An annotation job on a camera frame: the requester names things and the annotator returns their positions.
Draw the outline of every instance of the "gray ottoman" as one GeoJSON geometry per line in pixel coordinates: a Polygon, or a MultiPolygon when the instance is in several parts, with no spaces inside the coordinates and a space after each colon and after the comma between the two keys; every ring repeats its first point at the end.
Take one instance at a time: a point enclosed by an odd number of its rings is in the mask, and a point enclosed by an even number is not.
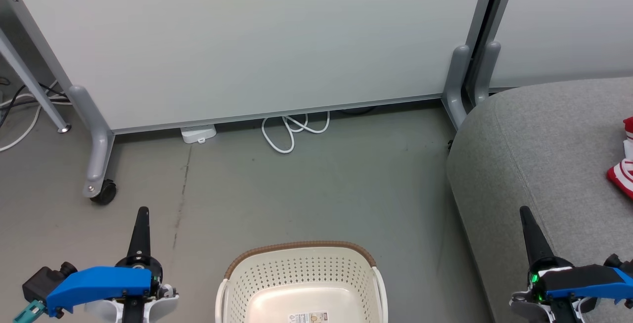
{"type": "MultiPolygon", "coordinates": [[[[519,220],[529,206],[554,254],[575,265],[633,259],[633,200],[606,179],[624,158],[622,120],[633,78],[528,86],[475,107],[455,136],[448,177],[497,323],[523,322],[508,306],[526,288],[519,220]]],[[[588,323],[630,323],[603,300],[588,323]]]]}

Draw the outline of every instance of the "gray floor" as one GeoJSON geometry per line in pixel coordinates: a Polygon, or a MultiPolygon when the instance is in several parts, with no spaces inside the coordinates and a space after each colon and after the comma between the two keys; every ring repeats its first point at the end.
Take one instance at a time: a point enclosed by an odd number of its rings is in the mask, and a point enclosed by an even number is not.
{"type": "MultiPolygon", "coordinates": [[[[219,126],[204,144],[188,145],[178,131],[120,136],[109,166],[119,193],[108,206],[81,196],[90,138],[70,107],[60,109],[73,123],[68,134],[43,115],[22,143],[0,153],[5,316],[23,308],[20,285],[43,265],[113,265],[126,253],[136,210],[148,206],[152,255],[181,292],[166,323],[212,322],[217,287],[240,253],[319,239],[373,254],[394,323],[490,321],[445,179],[454,134],[440,107],[339,116],[321,135],[298,134],[285,156],[267,145],[259,123],[219,126]]],[[[33,110],[10,116],[0,146],[33,110]]],[[[287,144],[283,128],[271,136],[287,144]]],[[[95,321],[82,310],[64,321],[95,321]]]]}

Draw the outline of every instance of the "red and white cloth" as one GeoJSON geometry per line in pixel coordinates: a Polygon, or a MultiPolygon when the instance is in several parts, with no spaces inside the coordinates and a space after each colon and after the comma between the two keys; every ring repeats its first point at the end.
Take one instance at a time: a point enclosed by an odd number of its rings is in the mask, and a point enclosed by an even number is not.
{"type": "Polygon", "coordinates": [[[606,172],[606,178],[633,199],[633,117],[624,119],[624,159],[606,172]]]}

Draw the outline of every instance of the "basket handle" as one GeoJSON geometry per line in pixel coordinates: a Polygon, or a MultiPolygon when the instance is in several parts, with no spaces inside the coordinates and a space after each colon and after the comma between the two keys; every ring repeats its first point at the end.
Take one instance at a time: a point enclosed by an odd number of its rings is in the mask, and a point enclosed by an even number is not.
{"type": "Polygon", "coordinates": [[[389,321],[389,310],[387,305],[387,290],[385,289],[385,282],[382,280],[382,275],[376,266],[371,267],[373,269],[373,273],[376,276],[376,281],[378,282],[378,294],[380,294],[380,305],[382,307],[382,322],[388,323],[389,321]]]}
{"type": "Polygon", "coordinates": [[[222,302],[224,301],[224,291],[228,280],[224,278],[218,288],[218,295],[215,296],[215,323],[222,323],[222,302]]]}

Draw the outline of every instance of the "whiteboard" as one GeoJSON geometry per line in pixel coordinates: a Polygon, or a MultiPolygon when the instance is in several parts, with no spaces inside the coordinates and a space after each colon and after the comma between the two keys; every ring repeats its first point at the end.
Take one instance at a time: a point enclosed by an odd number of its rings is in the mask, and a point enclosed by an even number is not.
{"type": "Polygon", "coordinates": [[[111,129],[433,95],[477,0],[22,0],[111,129]]]}
{"type": "Polygon", "coordinates": [[[508,0],[492,88],[633,75],[633,0],[508,0]]]}

